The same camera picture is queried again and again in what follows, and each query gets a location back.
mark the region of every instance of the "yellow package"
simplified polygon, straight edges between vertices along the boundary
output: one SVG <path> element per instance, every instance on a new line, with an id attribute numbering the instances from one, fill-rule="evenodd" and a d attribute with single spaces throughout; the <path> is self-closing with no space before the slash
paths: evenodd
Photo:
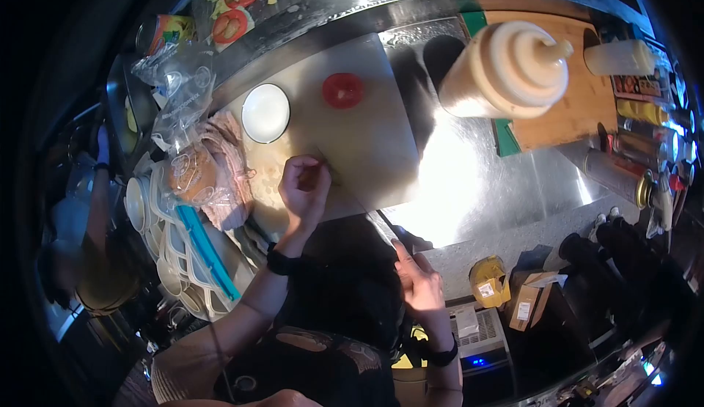
<path id="1" fill-rule="evenodd" d="M 472 294 L 485 308 L 501 306 L 511 299 L 503 261 L 489 256 L 475 263 L 470 270 Z"/>

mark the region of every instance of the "wooden cutting board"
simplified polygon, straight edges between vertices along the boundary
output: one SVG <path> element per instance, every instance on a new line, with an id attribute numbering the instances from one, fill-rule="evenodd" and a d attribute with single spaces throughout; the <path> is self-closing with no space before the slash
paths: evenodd
<path id="1" fill-rule="evenodd" d="M 335 73 L 354 73 L 364 83 L 364 98 L 351 109 L 333 109 L 322 98 L 323 81 Z M 275 142 L 243 137 L 247 165 L 257 172 L 250 182 L 253 218 L 264 231 L 280 235 L 288 224 L 277 185 L 294 155 L 324 156 L 334 170 L 323 220 L 413 198 L 418 150 L 378 34 L 321 51 L 261 83 L 281 87 L 291 104 L 289 126 Z M 248 94 L 228 105 L 240 122 Z"/>
<path id="2" fill-rule="evenodd" d="M 572 42 L 575 53 L 568 58 L 569 83 L 565 95 L 544 115 L 530 120 L 514 120 L 513 134 L 522 151 L 570 143 L 596 135 L 597 124 L 607 131 L 618 129 L 616 104 L 609 76 L 597 77 L 584 63 L 584 31 L 590 23 L 558 15 L 522 11 L 485 11 L 487 24 L 528 21 L 547 31 L 555 40 Z"/>

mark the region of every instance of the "black wristband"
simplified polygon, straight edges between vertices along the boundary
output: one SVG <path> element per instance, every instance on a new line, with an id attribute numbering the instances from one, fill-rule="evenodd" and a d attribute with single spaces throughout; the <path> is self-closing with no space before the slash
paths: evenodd
<path id="1" fill-rule="evenodd" d="M 297 260 L 284 256 L 283 254 L 269 250 L 266 255 L 266 265 L 269 271 L 276 275 L 290 275 L 294 270 Z"/>
<path id="2" fill-rule="evenodd" d="M 431 351 L 429 342 L 426 339 L 417 340 L 416 338 L 411 337 L 411 340 L 414 340 L 414 347 L 418 351 L 420 358 L 427 360 L 428 363 L 435 367 L 445 367 L 452 363 L 457 356 L 457 341 L 455 341 L 454 338 L 452 349 L 446 352 Z"/>
<path id="3" fill-rule="evenodd" d="M 109 165 L 109 164 L 98 163 L 98 164 L 96 164 L 96 165 L 93 166 L 93 171 L 95 171 L 95 172 L 97 173 L 101 168 L 104 168 L 105 170 L 108 171 L 108 176 L 110 177 L 110 179 L 112 179 L 112 178 L 115 177 L 115 174 L 114 174 L 113 171 L 110 169 L 110 165 Z"/>

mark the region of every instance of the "bread bun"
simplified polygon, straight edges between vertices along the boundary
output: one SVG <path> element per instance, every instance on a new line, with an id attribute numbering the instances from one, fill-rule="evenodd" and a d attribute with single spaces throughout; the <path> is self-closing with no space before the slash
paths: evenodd
<path id="1" fill-rule="evenodd" d="M 171 160 L 168 183 L 179 198 L 206 204 L 216 192 L 216 162 L 200 145 L 190 145 Z"/>

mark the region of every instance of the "stainless steel counter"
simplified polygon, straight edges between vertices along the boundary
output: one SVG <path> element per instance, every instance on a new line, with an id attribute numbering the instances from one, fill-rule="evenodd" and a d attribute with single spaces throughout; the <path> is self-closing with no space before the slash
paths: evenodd
<path id="1" fill-rule="evenodd" d="M 534 223 L 609 194 L 556 148 L 499 158 L 490 120 L 457 118 L 440 107 L 435 84 L 465 43 L 457 18 L 379 36 L 422 156 L 418 197 L 382 210 L 392 224 L 439 248 Z"/>
<path id="2" fill-rule="evenodd" d="M 211 108 L 321 50 L 379 33 L 421 156 L 418 197 L 382 210 L 392 224 L 438 248 L 607 195 L 555 148 L 499 158 L 489 120 L 456 118 L 439 106 L 436 85 L 465 42 L 456 14 L 480 10 L 626 21 L 652 32 L 646 17 L 618 0 L 302 0 L 217 56 Z"/>

